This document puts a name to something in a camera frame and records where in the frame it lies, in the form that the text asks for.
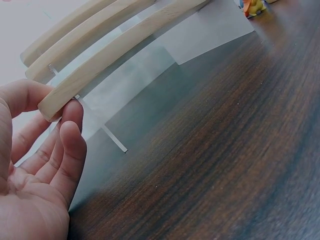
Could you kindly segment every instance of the palm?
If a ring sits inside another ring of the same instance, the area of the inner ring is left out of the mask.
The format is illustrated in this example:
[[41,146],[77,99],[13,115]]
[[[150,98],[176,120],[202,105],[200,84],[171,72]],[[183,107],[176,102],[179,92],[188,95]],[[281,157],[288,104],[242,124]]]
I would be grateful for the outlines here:
[[81,136],[81,105],[76,100],[68,103],[38,151],[19,167],[14,166],[50,123],[38,114],[13,136],[12,118],[35,110],[50,90],[31,81],[0,89],[1,239],[66,239],[68,235],[68,209],[87,153]]
[[8,232],[15,233],[16,239],[23,239],[29,230],[33,230],[30,239],[66,239],[69,214],[57,189],[21,168],[9,176],[8,183],[11,194],[0,197],[1,214],[12,216]]

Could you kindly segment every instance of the wooden frame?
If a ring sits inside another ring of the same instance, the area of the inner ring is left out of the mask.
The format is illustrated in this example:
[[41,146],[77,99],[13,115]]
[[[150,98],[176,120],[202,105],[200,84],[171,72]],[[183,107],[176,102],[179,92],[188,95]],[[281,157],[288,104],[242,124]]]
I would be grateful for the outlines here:
[[150,7],[155,0],[117,0],[102,9],[44,52],[25,72],[28,79],[48,83],[52,78],[49,65],[57,71],[63,69],[83,50],[110,31]]
[[52,45],[59,41],[72,29],[83,23],[85,20],[109,6],[116,0],[90,0],[77,8],[70,15],[63,18],[49,31],[34,41],[21,55],[22,62],[27,66],[35,62],[39,56],[46,52]]
[[[130,0],[130,2],[140,3],[141,5],[139,6],[142,8],[150,3],[147,0]],[[141,43],[143,40],[145,40],[155,32],[163,29],[164,27],[177,20],[179,17],[183,17],[188,11],[191,11],[195,7],[201,6],[206,2],[208,2],[208,0],[175,0],[162,9],[156,11],[151,16],[143,19],[141,22],[118,36],[103,49],[101,49],[98,53],[90,57],[86,62],[75,69],[69,76],[67,76],[39,103],[38,108],[40,112],[43,114],[47,121],[54,121],[54,117],[60,111],[60,109],[63,108],[63,106],[68,103],[68,101],[70,101],[74,96],[76,96],[84,87],[86,87],[97,75],[99,75],[99,73],[108,68],[115,61],[121,58],[125,53],[133,49],[135,46],[137,46],[139,43]],[[107,6],[106,9],[110,11],[111,7],[112,4]],[[90,27],[92,26],[93,25],[84,24],[78,27],[80,27],[80,29],[87,29],[90,31]],[[86,35],[86,33],[83,33],[81,30],[74,30],[73,32],[82,34],[81,36]],[[74,39],[72,37],[70,37],[70,42],[74,42]]]

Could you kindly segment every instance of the dark wood grain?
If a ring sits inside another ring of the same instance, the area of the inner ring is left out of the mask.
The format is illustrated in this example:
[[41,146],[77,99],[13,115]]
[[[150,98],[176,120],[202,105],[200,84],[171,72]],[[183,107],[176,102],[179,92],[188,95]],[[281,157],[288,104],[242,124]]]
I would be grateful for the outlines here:
[[320,239],[320,1],[173,65],[88,141],[70,239]]

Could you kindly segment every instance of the colorful toy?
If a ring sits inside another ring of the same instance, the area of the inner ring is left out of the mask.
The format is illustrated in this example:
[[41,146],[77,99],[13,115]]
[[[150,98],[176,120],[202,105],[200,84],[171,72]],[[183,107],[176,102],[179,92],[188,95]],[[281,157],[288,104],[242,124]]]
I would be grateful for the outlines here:
[[244,15],[249,18],[256,16],[263,10],[266,10],[262,0],[242,0],[243,1],[243,12]]

